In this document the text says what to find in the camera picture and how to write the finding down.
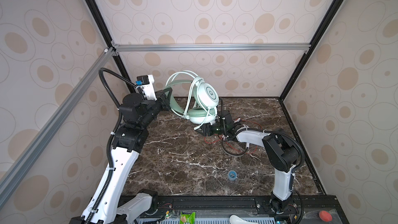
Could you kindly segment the mint green headphones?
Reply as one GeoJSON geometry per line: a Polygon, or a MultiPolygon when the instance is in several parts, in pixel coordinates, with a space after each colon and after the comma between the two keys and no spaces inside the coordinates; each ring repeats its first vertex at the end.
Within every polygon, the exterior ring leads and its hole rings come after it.
{"type": "Polygon", "coordinates": [[[214,124],[217,116],[219,96],[215,89],[198,74],[192,71],[180,71],[172,74],[165,88],[188,84],[188,99],[185,108],[180,107],[171,96],[171,111],[179,117],[196,124],[198,130],[203,124],[214,124]]]}

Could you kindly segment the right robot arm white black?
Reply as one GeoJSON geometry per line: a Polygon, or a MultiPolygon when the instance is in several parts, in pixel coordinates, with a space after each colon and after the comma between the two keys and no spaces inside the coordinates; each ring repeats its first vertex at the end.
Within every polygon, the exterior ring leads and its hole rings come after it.
{"type": "Polygon", "coordinates": [[[202,136],[218,135],[221,144],[227,141],[253,144],[265,149],[268,160],[275,169],[274,187],[270,205],[273,212],[283,213],[293,197],[293,183],[296,170],[305,162],[300,144],[282,128],[260,130],[247,126],[243,120],[234,120],[224,108],[212,119],[199,126],[196,131],[202,136]]]}

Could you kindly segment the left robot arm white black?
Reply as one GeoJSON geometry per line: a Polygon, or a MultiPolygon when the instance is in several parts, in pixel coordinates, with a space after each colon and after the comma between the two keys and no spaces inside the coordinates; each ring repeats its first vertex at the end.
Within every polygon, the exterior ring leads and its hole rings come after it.
{"type": "Polygon", "coordinates": [[[158,212],[158,193],[143,189],[127,203],[119,200],[129,176],[149,136],[148,126],[162,111],[171,110],[172,89],[153,91],[149,76],[140,76],[132,83],[107,68],[100,68],[99,78],[118,109],[118,120],[106,146],[107,168],[90,203],[71,224],[133,224],[144,213],[158,212]],[[130,93],[119,103],[108,85],[104,73],[109,73],[138,92],[130,93]]]}

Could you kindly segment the white black red headphones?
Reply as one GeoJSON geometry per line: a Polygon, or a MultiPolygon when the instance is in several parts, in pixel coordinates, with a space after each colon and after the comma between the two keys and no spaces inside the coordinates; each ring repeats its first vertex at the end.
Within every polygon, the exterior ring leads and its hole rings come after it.
{"type": "Polygon", "coordinates": [[[226,132],[220,135],[219,138],[222,150],[224,151],[225,154],[231,157],[236,157],[236,158],[242,157],[248,152],[250,148],[249,143],[243,143],[246,145],[245,148],[243,148],[243,146],[240,145],[241,142],[239,142],[237,138],[228,136],[226,132]]]}

